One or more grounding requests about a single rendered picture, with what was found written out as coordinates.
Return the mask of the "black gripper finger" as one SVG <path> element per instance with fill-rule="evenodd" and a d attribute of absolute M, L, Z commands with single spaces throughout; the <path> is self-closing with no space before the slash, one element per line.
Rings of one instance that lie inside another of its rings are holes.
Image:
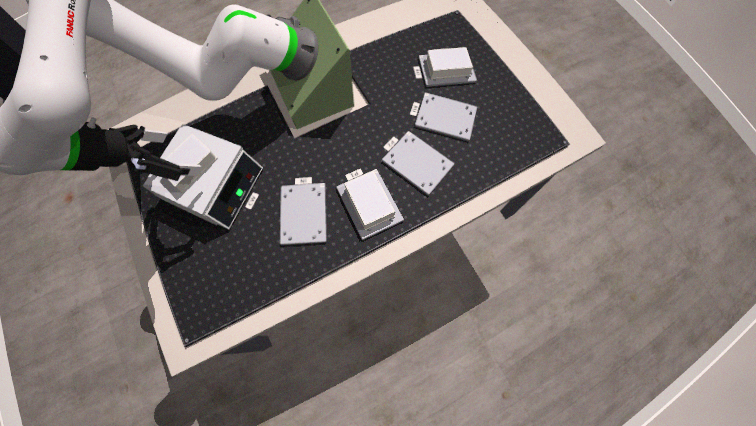
<path fill-rule="evenodd" d="M 176 165 L 167 160 L 164 160 L 162 158 L 152 155 L 150 151 L 140 148 L 136 144 L 131 144 L 131 149 L 136 150 L 146 155 L 145 159 L 131 158 L 131 161 L 135 165 L 136 172 L 148 173 L 155 176 L 178 181 L 180 176 L 197 176 L 201 168 L 200 165 L 194 165 L 194 164 Z"/>
<path fill-rule="evenodd" d="M 127 143 L 132 141 L 138 142 L 139 140 L 163 143 L 167 136 L 166 132 L 145 130 L 144 126 L 140 126 L 138 129 L 138 126 L 135 124 L 120 128 L 109 128 L 109 130 L 121 132 L 125 136 Z"/>

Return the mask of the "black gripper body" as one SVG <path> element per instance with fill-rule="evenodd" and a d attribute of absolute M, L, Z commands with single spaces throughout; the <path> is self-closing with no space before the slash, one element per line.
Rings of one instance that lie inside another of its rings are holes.
<path fill-rule="evenodd" d="M 106 155 L 100 167 L 118 167 L 125 162 L 133 164 L 131 158 L 143 158 L 143 153 L 131 149 L 132 143 L 140 147 L 138 143 L 134 141 L 127 143 L 125 136 L 119 131 L 102 130 L 106 138 Z"/>

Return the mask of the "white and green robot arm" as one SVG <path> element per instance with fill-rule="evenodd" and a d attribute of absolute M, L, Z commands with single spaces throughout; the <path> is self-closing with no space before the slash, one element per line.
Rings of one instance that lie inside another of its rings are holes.
<path fill-rule="evenodd" d="M 227 97 L 252 67 L 301 80 L 318 55 L 316 34 L 299 28 L 298 18 L 276 20 L 239 5 L 220 12 L 200 46 L 114 0 L 26 2 L 20 63 L 0 107 L 0 171 L 10 175 L 94 171 L 102 165 L 104 132 L 96 118 L 86 122 L 91 110 L 86 35 L 209 101 Z"/>

